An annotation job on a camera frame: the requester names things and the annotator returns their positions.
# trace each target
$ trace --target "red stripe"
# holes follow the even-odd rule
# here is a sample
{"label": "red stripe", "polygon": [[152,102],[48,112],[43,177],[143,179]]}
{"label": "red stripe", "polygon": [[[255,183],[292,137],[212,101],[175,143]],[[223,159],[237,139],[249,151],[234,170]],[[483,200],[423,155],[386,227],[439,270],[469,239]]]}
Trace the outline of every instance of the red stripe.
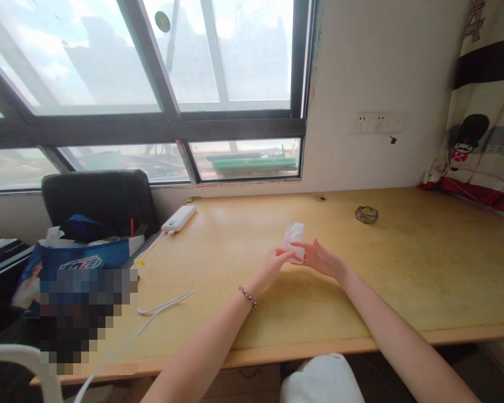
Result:
{"label": "red stripe", "polygon": [[438,182],[428,182],[420,184],[422,190],[442,189],[452,193],[457,193],[480,204],[492,206],[495,210],[504,212],[504,193],[498,190],[466,184],[451,178],[440,178]]}

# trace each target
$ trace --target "chair backrest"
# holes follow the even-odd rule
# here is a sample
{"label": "chair backrest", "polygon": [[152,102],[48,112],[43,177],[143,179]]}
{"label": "chair backrest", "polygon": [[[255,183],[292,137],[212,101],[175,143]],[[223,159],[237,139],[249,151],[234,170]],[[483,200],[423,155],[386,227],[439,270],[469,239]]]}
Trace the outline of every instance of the chair backrest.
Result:
{"label": "chair backrest", "polygon": [[136,229],[148,225],[146,238],[160,230],[147,175],[141,170],[107,170],[49,175],[41,190],[52,225],[61,226],[81,214],[130,234],[130,219]]}
{"label": "chair backrest", "polygon": [[51,371],[49,364],[41,362],[41,352],[37,348],[18,344],[0,344],[0,361],[21,364],[32,371],[41,380],[44,403],[63,403],[58,376]]}

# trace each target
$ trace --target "hand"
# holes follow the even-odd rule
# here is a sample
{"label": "hand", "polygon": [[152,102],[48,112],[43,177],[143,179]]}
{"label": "hand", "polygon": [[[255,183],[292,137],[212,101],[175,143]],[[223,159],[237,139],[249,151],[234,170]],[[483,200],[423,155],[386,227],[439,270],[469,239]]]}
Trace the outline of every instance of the hand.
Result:
{"label": "hand", "polygon": [[349,266],[341,257],[323,248],[318,239],[313,243],[291,242],[291,245],[304,248],[304,266],[308,266],[321,274],[338,279]]}
{"label": "hand", "polygon": [[286,248],[283,246],[275,246],[274,248],[269,250],[267,257],[265,258],[263,268],[260,271],[265,286],[267,286],[267,284],[274,280],[274,278],[282,268],[282,265],[291,258],[302,261],[295,249]]}

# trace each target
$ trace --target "black chair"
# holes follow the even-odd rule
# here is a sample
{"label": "black chair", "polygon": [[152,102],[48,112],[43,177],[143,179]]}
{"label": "black chair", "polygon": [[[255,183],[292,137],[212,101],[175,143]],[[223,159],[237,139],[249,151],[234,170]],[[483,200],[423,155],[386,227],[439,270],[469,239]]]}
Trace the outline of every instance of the black chair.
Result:
{"label": "black chair", "polygon": [[49,175],[41,181],[41,191],[53,226],[62,226],[74,214],[81,214],[119,236],[130,235],[130,219],[135,230],[148,225],[148,239],[160,230],[150,183],[141,170],[107,170]]}

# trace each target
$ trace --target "power outlet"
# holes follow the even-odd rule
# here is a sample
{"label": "power outlet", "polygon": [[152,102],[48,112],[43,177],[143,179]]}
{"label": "power outlet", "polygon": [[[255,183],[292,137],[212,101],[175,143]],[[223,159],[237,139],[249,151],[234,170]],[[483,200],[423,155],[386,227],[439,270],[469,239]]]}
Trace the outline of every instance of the power outlet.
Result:
{"label": "power outlet", "polygon": [[370,133],[385,133],[389,120],[388,113],[374,113],[372,114]]}
{"label": "power outlet", "polygon": [[360,112],[354,119],[353,131],[355,134],[368,133],[371,122],[371,114],[367,112]]}

